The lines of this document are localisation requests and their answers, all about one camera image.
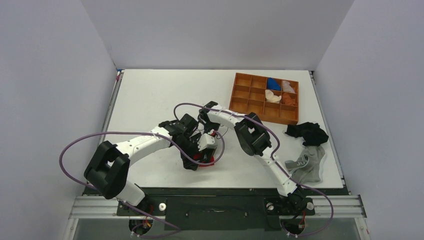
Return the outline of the red underwear white trim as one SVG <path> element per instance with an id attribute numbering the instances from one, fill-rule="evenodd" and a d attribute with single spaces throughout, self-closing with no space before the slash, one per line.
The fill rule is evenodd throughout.
<path id="1" fill-rule="evenodd" d="M 215 158 L 212 153 L 197 153 L 193 156 L 193 159 L 198 163 L 206 164 L 199 165 L 200 167 L 213 166 L 215 162 Z"/>

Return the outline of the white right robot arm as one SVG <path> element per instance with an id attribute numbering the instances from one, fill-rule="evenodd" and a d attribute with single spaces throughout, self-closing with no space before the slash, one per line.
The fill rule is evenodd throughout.
<path id="1" fill-rule="evenodd" d="M 302 207 L 300 197 L 293 194 L 298 186 L 283 170 L 276 155 L 280 142 L 277 142 L 276 147 L 272 146 L 270 130 L 262 124 L 254 112 L 237 113 L 211 101 L 206 106 L 200 107 L 198 118 L 205 126 L 223 125 L 235 132 L 242 150 L 262 164 L 278 194 L 284 197 L 282 207 L 287 213 L 294 214 Z"/>

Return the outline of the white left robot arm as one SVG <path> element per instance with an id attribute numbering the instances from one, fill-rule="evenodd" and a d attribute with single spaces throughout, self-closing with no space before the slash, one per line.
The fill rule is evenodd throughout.
<path id="1" fill-rule="evenodd" d="M 200 164 L 212 163 L 217 149 L 216 135 L 213 130 L 196 132 L 197 126 L 198 122 L 185 114 L 180 120 L 161 122 L 147 135 L 115 144 L 104 141 L 97 147 L 83 175 L 106 199 L 125 201 L 136 215 L 143 215 L 149 210 L 149 201 L 147 194 L 128 179 L 130 167 L 171 146 L 182 149 L 180 157 L 187 170 L 195 171 Z"/>

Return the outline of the cream rolled underwear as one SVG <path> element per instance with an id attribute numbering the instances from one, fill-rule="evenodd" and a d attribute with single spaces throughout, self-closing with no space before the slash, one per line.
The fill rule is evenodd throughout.
<path id="1" fill-rule="evenodd" d="M 282 97 L 280 95 L 275 95 L 271 90 L 266 89 L 265 91 L 265 101 L 269 103 L 280 103 Z"/>

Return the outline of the blue rolled underwear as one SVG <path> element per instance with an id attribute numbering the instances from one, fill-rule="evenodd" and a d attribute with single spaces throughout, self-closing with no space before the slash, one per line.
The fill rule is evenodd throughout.
<path id="1" fill-rule="evenodd" d="M 271 77 L 267 78 L 267 82 L 266 82 L 266 88 L 268 90 L 274 90 L 274 91 L 281 91 L 281 86 L 278 84 L 278 82 Z"/>

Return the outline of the orange rolled underwear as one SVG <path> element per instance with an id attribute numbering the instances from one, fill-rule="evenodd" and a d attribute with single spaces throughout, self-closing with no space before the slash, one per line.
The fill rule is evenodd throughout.
<path id="1" fill-rule="evenodd" d="M 281 96 L 281 102 L 284 105 L 288 105 L 288 106 L 296 106 L 296 99 L 291 97 L 291 95 L 288 92 L 284 92 Z"/>

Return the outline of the black underwear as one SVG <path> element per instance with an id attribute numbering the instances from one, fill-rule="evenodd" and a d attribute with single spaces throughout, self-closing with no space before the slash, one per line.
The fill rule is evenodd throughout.
<path id="1" fill-rule="evenodd" d="M 318 123 L 305 122 L 298 125 L 289 124 L 286 135 L 293 138 L 303 138 L 304 146 L 320 146 L 329 140 L 328 134 Z"/>

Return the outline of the grey underwear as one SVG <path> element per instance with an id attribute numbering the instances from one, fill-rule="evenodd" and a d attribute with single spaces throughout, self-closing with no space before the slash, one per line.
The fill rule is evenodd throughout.
<path id="1" fill-rule="evenodd" d="M 301 184 L 322 181 L 326 152 L 322 146 L 306 146 L 296 161 L 286 160 L 284 165 L 291 178 Z"/>

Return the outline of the wooden compartment tray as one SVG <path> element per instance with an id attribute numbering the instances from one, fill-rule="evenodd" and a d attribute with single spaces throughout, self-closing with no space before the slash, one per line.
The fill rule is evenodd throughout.
<path id="1" fill-rule="evenodd" d="M 240 114 L 257 114 L 262 121 L 296 125 L 299 121 L 299 83 L 297 81 L 272 77 L 281 86 L 281 91 L 271 90 L 275 95 L 282 96 L 282 81 L 290 82 L 296 93 L 289 93 L 296 100 L 296 106 L 282 103 L 271 103 L 265 99 L 267 79 L 271 77 L 237 72 L 229 102 L 229 109 Z"/>

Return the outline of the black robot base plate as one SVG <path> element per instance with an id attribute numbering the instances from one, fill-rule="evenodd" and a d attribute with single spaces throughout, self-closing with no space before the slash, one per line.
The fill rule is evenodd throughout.
<path id="1" fill-rule="evenodd" d="M 341 216 L 347 210 L 348 190 L 302 190 L 282 197 L 274 188 L 147 187 L 141 212 L 116 199 L 86 190 L 75 199 L 71 216 L 79 219 L 127 219 L 132 226 L 157 217 L 166 230 L 290 230 L 304 227 L 305 217 Z"/>

